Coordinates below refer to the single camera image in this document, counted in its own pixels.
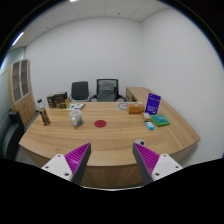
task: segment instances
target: cup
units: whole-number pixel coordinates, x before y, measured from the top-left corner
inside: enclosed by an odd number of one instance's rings
[[[72,120],[72,125],[79,126],[83,123],[82,114],[80,110],[73,110],[70,112],[70,117]]]

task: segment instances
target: cardboard box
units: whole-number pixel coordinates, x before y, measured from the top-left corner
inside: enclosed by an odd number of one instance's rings
[[[64,102],[68,98],[67,92],[60,92],[54,94],[54,102],[56,107],[60,107],[60,102]]]
[[[60,102],[60,108],[66,109],[70,105],[69,98],[67,98],[65,101]]]
[[[143,104],[128,104],[129,114],[140,114],[145,111],[145,106]]]
[[[51,94],[49,96],[47,96],[47,102],[48,102],[48,106],[50,108],[55,108],[55,102],[54,102],[54,94]]]

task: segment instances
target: red coaster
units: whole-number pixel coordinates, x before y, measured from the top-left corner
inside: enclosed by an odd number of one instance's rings
[[[98,128],[102,128],[102,127],[106,126],[106,124],[107,123],[104,120],[98,120],[98,121],[95,122],[95,126],[98,127]]]

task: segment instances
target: bottle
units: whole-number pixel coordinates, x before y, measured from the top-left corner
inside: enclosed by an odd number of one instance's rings
[[[44,125],[49,125],[51,122],[50,122],[49,117],[47,115],[47,111],[45,109],[44,103],[42,102],[41,99],[38,100],[37,102],[38,102],[38,108],[39,108],[42,120],[44,122]]]

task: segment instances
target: purple sign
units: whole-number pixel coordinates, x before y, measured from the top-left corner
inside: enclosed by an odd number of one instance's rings
[[[161,96],[149,93],[147,105],[145,107],[145,112],[148,112],[151,115],[157,114]]]

